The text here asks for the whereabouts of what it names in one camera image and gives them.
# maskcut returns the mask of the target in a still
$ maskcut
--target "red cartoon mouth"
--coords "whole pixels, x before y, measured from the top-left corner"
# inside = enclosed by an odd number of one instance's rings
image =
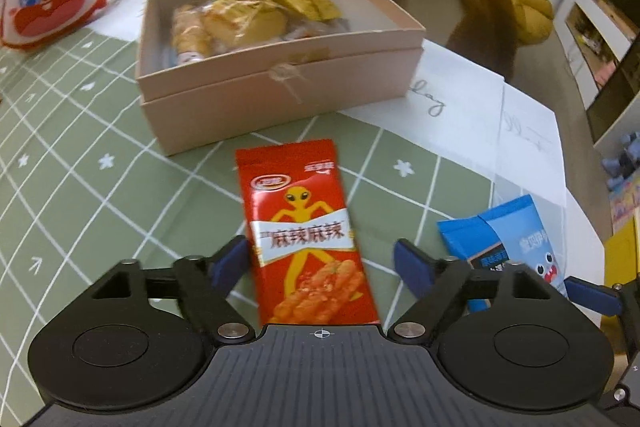
[[[545,281],[551,282],[557,274],[558,268],[556,268],[555,264],[552,264],[551,268],[549,268],[549,271],[545,273]]]
[[[82,8],[84,0],[49,0],[43,4],[21,8],[15,14],[14,24],[23,37],[36,37],[60,28]]]

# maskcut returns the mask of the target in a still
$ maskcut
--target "open box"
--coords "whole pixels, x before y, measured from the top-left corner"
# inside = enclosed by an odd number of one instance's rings
[[[136,78],[172,155],[276,124],[404,96],[424,28],[392,0],[332,0],[350,32],[278,42],[173,66],[172,13],[207,0],[148,0]]]

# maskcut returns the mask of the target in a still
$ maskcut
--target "floor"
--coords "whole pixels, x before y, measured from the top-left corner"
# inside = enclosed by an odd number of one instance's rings
[[[584,105],[558,35],[554,32],[542,44],[520,48],[515,71],[511,84],[555,112],[566,186],[600,240],[606,241],[612,233],[606,175],[593,148]]]

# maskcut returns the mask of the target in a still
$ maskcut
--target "spicy food picture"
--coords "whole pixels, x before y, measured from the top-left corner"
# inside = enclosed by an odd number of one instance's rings
[[[376,323],[331,140],[236,151],[260,321]]]

